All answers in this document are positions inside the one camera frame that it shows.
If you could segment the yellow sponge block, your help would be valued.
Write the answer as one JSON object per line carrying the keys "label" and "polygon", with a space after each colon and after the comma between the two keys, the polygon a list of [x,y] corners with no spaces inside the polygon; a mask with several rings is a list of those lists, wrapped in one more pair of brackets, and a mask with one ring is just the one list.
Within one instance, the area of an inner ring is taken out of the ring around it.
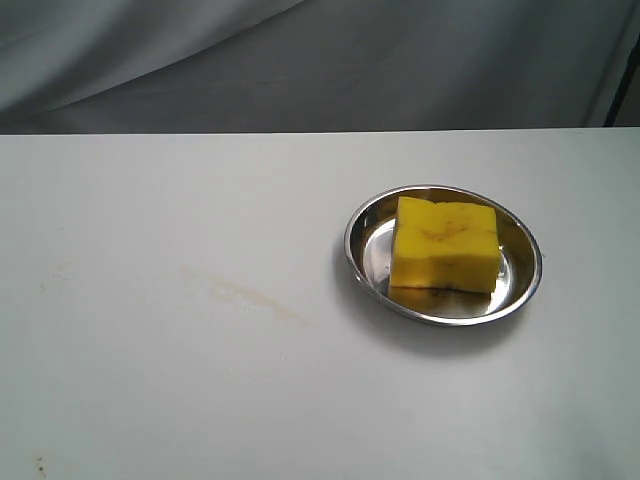
{"label": "yellow sponge block", "polygon": [[490,294],[500,272],[493,208],[398,198],[389,284]]}

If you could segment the round stainless steel dish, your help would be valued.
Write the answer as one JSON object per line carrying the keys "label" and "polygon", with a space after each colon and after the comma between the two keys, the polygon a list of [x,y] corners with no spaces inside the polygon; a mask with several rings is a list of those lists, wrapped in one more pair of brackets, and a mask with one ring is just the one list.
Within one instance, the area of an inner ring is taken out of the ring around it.
{"label": "round stainless steel dish", "polygon": [[[494,209],[500,270],[492,292],[395,289],[389,285],[397,200],[401,196],[468,202]],[[542,254],[525,224],[499,203],[451,186],[403,186],[367,200],[347,223],[343,249],[357,283],[379,304],[412,320],[438,326],[467,327],[505,318],[533,297],[542,278]]]}

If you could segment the grey backdrop cloth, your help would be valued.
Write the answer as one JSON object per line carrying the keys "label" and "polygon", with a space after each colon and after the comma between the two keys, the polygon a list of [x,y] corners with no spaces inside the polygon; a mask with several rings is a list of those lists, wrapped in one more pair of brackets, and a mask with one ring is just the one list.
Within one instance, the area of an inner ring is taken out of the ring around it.
{"label": "grey backdrop cloth", "polygon": [[635,1],[5,1],[1,129],[596,126],[638,32]]}

